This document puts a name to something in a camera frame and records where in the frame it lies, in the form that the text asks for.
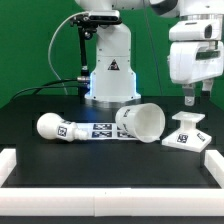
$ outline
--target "black table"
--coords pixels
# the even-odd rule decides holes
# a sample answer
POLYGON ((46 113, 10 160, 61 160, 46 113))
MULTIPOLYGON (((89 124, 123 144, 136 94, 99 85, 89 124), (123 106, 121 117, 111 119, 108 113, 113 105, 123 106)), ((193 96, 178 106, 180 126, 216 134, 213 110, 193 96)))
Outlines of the black table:
MULTIPOLYGON (((208 100, 186 107, 183 97, 144 97, 159 105, 166 116, 161 139, 179 128, 171 117, 179 111, 203 113, 197 125, 212 136, 206 149, 224 152, 224 112, 208 100)), ((0 151, 17 150, 17 166, 3 187, 131 187, 220 188, 204 167, 204 151, 162 146, 160 141, 46 140, 36 123, 47 112, 77 123, 115 122, 118 109, 85 105, 77 96, 22 96, 0 110, 0 151)), ((223 223, 222 217, 0 217, 0 223, 223 223)))

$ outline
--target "overturned cup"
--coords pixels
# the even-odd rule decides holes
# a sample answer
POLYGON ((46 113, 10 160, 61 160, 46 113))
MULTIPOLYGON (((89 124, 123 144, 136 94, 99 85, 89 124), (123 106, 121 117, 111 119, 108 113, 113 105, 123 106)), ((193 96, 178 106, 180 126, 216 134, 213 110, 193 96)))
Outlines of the overturned cup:
POLYGON ((165 115, 153 103, 122 107, 115 121, 118 128, 145 143, 159 140, 165 128, 165 115))

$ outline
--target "dark green background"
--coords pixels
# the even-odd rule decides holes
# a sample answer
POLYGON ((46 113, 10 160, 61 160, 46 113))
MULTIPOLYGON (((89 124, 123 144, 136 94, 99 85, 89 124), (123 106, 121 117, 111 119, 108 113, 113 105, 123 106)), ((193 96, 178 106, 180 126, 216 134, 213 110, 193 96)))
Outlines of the dark green background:
MULTIPOLYGON (((47 51, 57 27, 81 9, 73 0, 1 0, 0 1, 0 107, 18 91, 55 80, 47 51)), ((182 89, 170 81, 167 66, 170 41, 168 32, 178 20, 164 19, 147 9, 153 44, 159 65, 162 95, 182 96, 182 89)), ((122 11, 123 22, 132 32, 132 68, 137 73, 137 90, 143 96, 160 96, 158 74, 152 54, 144 10, 122 11)), ((88 41, 90 69, 95 66, 95 39, 88 41)), ((61 78, 80 75, 77 28, 66 25, 53 47, 52 60, 61 78)), ((212 101, 224 108, 223 76, 216 78, 212 101)), ((197 85, 197 94, 201 85, 197 85)), ((42 93, 64 94, 63 90, 42 93)), ((69 94, 76 94, 70 89, 69 94)))

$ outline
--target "cable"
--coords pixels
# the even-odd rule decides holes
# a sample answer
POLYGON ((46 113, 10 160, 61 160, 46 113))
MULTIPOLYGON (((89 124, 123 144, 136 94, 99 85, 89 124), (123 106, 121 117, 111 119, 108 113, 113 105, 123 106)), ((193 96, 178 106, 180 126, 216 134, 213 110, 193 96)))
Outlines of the cable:
MULTIPOLYGON (((52 46, 54 44, 54 41, 55 41, 55 38, 58 34, 58 32, 61 30, 61 28, 65 25, 65 23, 67 23, 70 19, 72 19, 73 17, 75 16, 78 16, 78 15, 82 15, 82 14, 85 14, 85 13, 88 13, 88 12, 81 12, 81 13, 76 13, 72 16, 69 16, 67 19, 65 19, 61 25, 56 29, 52 39, 51 39, 51 42, 50 42, 50 45, 49 45, 49 48, 48 48, 48 63, 49 63, 49 66, 51 68, 51 71, 53 72, 53 74, 56 76, 56 78, 58 80, 62 80, 61 77, 58 75, 58 73, 55 71, 53 65, 52 65, 52 61, 51 61, 51 51, 52 51, 52 46)), ((64 84, 62 83, 62 86, 64 87, 64 91, 65 91, 65 94, 68 95, 68 92, 67 92, 67 89, 65 88, 64 84)))
MULTIPOLYGON (((55 84, 59 84, 59 83, 65 83, 65 82, 75 82, 75 81, 77 81, 77 78, 75 78, 75 79, 61 79, 61 80, 57 80, 57 81, 48 82, 48 83, 42 85, 42 87, 44 87, 44 86, 50 86, 50 85, 55 85, 55 84)), ((37 89, 36 91, 34 91, 32 93, 32 95, 36 95, 41 90, 42 90, 42 88, 40 87, 40 89, 37 89)))
POLYGON ((156 73, 157 73, 157 77, 158 77, 160 95, 163 96, 162 85, 161 85, 161 75, 160 75, 160 72, 159 72, 159 63, 158 63, 158 59, 157 59, 157 56, 156 56, 156 50, 155 50, 155 46, 154 46, 154 42, 153 42, 152 31, 151 31, 151 27, 150 27, 150 23, 149 23, 149 17, 148 17, 148 14, 147 14, 147 8, 146 8, 146 5, 145 5, 145 0, 142 0, 142 1, 143 1, 143 6, 144 6, 144 16, 145 16, 146 26, 147 26, 151 46, 152 46, 152 54, 153 54, 153 58, 154 58, 155 66, 156 66, 156 73))
MULTIPOLYGON (((80 87, 87 87, 87 85, 72 85, 72 86, 64 86, 65 88, 71 88, 71 87, 76 87, 76 88, 80 88, 80 87)), ((19 91, 18 93, 16 93, 11 99, 10 101, 14 100, 18 95, 24 93, 24 92, 28 92, 31 90, 39 90, 39 89, 61 89, 64 88, 63 86, 40 86, 40 87, 31 87, 31 88, 27 88, 24 90, 19 91)))

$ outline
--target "white stand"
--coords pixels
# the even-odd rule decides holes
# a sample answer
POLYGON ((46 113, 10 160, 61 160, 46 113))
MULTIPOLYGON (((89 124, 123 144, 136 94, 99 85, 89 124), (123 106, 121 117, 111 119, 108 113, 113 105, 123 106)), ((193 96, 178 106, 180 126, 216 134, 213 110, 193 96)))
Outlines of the white stand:
POLYGON ((196 129, 204 114, 179 112, 172 119, 180 120, 180 128, 163 139, 162 145, 194 152, 201 152, 212 140, 211 136, 196 129))

